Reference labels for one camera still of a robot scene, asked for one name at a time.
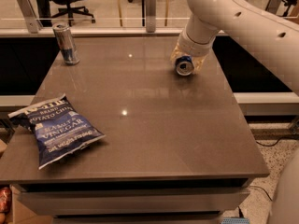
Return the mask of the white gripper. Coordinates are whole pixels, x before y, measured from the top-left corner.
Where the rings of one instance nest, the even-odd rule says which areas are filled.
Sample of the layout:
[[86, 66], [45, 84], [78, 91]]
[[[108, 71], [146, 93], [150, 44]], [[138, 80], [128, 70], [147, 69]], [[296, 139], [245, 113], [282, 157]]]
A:
[[192, 56], [193, 72], [198, 73], [204, 64], [205, 56], [212, 48], [213, 42], [213, 35], [208, 35], [200, 40], [199, 38], [190, 38], [187, 32], [183, 30], [178, 37], [178, 45], [171, 53], [170, 62], [175, 66], [177, 59], [186, 53]]

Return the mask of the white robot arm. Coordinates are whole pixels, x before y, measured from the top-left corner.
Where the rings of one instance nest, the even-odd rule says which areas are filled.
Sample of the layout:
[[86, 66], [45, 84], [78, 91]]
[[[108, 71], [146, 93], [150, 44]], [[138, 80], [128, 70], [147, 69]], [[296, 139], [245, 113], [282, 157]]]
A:
[[[170, 61], [192, 60], [178, 73], [200, 67], [223, 31], [294, 93], [299, 94], [299, 28], [296, 23], [252, 6], [246, 0], [187, 0], [191, 16]], [[292, 154], [274, 193], [266, 224], [299, 224], [299, 152]]]

